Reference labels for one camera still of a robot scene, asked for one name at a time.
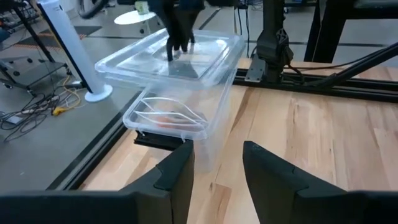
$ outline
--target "wooden table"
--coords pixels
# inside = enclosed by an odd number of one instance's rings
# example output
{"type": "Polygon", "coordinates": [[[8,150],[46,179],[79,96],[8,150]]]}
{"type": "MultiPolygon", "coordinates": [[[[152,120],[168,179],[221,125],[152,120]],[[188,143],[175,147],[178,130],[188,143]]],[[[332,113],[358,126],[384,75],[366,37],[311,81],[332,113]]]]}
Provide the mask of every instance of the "wooden table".
{"type": "MultiPolygon", "coordinates": [[[[242,59],[239,67],[249,64],[242,59]]],[[[361,77],[398,80],[398,69],[377,67],[361,77]]],[[[346,190],[398,190],[395,104],[233,86],[227,130],[215,169],[195,174],[188,223],[259,222],[244,177],[245,140],[346,190]]],[[[118,190],[169,154],[134,145],[135,137],[127,131],[81,188],[118,190]]]]}

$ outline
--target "yellow cable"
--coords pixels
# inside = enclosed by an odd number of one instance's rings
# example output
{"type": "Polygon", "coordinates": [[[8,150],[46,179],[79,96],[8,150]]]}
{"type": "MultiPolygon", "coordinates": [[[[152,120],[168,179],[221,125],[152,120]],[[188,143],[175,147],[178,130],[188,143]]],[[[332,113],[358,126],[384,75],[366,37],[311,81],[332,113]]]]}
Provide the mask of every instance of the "yellow cable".
{"type": "Polygon", "coordinates": [[[70,94],[75,95],[77,97],[77,101],[74,105],[69,106],[69,107],[62,107],[62,106],[56,107],[52,113],[54,116],[58,116],[68,110],[72,110],[72,109],[76,108],[81,103],[81,98],[80,98],[79,94],[77,93],[77,91],[71,91],[67,87],[65,87],[65,85],[67,84],[69,79],[70,79],[70,75],[68,75],[67,78],[65,79],[65,81],[63,81],[63,84],[62,84],[63,88],[65,89],[65,91],[69,92],[70,94]]]}
{"type": "Polygon", "coordinates": [[[74,109],[75,107],[77,107],[81,103],[81,99],[80,99],[79,94],[77,94],[77,92],[71,91],[71,90],[69,90],[68,88],[65,87],[65,85],[67,84],[69,79],[70,79],[70,75],[68,75],[68,77],[65,79],[65,81],[63,81],[63,88],[65,89],[65,91],[75,95],[77,97],[77,102],[73,106],[70,106],[70,107],[66,108],[67,111],[70,110],[70,109],[74,109]]]}

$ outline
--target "plastic lid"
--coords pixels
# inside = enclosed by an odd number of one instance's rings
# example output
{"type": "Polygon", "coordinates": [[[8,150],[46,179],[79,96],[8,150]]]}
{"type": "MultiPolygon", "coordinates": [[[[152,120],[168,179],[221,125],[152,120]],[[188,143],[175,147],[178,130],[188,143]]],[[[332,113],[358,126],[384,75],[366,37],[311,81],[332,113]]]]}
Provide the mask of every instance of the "plastic lid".
{"type": "Polygon", "coordinates": [[[162,29],[100,60],[95,69],[112,85],[208,88],[219,83],[227,69],[236,67],[244,41],[238,35],[208,30],[195,30],[194,36],[188,52],[174,51],[172,62],[165,48],[169,35],[162,29]]]}

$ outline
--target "gray floor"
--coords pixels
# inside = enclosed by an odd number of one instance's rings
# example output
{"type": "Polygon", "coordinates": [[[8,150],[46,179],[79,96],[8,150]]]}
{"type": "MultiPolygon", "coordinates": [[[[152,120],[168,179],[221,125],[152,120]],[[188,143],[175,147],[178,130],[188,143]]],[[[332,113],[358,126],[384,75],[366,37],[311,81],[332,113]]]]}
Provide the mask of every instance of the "gray floor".
{"type": "MultiPolygon", "coordinates": [[[[93,62],[137,41],[146,34],[139,33],[140,24],[119,26],[113,23],[118,15],[128,12],[130,7],[119,6],[108,9],[108,14],[101,14],[95,19],[84,21],[72,16],[72,22],[77,26],[96,25],[103,28],[82,40],[85,49],[93,62]]],[[[218,30],[233,33],[233,10],[208,7],[200,13],[195,28],[203,26],[206,20],[216,13],[214,18],[203,29],[218,30]]],[[[295,53],[295,60],[303,60],[305,43],[313,16],[312,8],[294,9],[287,15],[285,28],[290,36],[291,45],[295,53]]],[[[246,32],[245,13],[241,11],[243,36],[248,38],[246,32]]],[[[249,10],[250,40],[256,40],[262,30],[262,12],[249,10]]],[[[44,22],[33,25],[37,32],[48,29],[44,22]]],[[[23,30],[15,33],[4,45],[11,45],[23,37],[23,30]]],[[[341,44],[393,44],[398,36],[398,23],[393,20],[363,20],[348,21],[341,44]]],[[[255,44],[249,44],[249,51],[255,44]]],[[[340,46],[336,53],[334,63],[344,63],[363,55],[370,54],[380,49],[379,47],[347,47],[340,46]]],[[[51,51],[57,61],[65,62],[66,57],[62,52],[51,51]]],[[[11,47],[0,53],[0,58],[29,55],[33,59],[43,57],[43,53],[36,49],[11,47]]],[[[384,65],[398,67],[398,59],[393,58],[384,65]]],[[[21,63],[16,66],[29,66],[21,63]]],[[[65,71],[60,70],[53,81],[57,82],[65,76],[65,71]]],[[[48,93],[52,89],[51,79],[46,78],[34,90],[48,93]]],[[[105,128],[125,104],[137,92],[135,88],[115,87],[114,93],[107,100],[87,104],[82,108],[68,111],[58,117],[49,116],[38,128],[31,133],[11,141],[0,142],[0,192],[20,189],[46,189],[54,179],[71,163],[74,158],[105,128]]],[[[10,112],[19,110],[30,100],[30,96],[20,89],[8,90],[0,86],[0,111],[10,112]]],[[[9,131],[0,130],[0,138],[4,138],[9,131]]]]}

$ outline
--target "plastic box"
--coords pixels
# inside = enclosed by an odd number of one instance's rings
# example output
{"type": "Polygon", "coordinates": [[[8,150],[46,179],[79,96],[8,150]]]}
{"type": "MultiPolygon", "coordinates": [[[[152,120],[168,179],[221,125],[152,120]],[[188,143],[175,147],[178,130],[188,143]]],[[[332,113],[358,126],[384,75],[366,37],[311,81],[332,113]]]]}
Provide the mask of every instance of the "plastic box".
{"type": "Polygon", "coordinates": [[[206,90],[149,86],[123,116],[129,129],[194,140],[195,168],[210,171],[223,147],[236,70],[206,90]]]}
{"type": "Polygon", "coordinates": [[[141,132],[192,139],[196,170],[210,171],[223,147],[229,117],[229,91],[245,47],[241,36],[195,30],[188,52],[167,61],[162,29],[95,65],[111,85],[143,91],[123,122],[141,132]]]}
{"type": "Polygon", "coordinates": [[[208,30],[195,30],[194,35],[196,43],[188,45],[187,53],[176,51],[172,62],[165,49],[169,36],[162,29],[100,60],[95,69],[111,85],[208,88],[236,66],[244,41],[238,35],[208,30]]]}

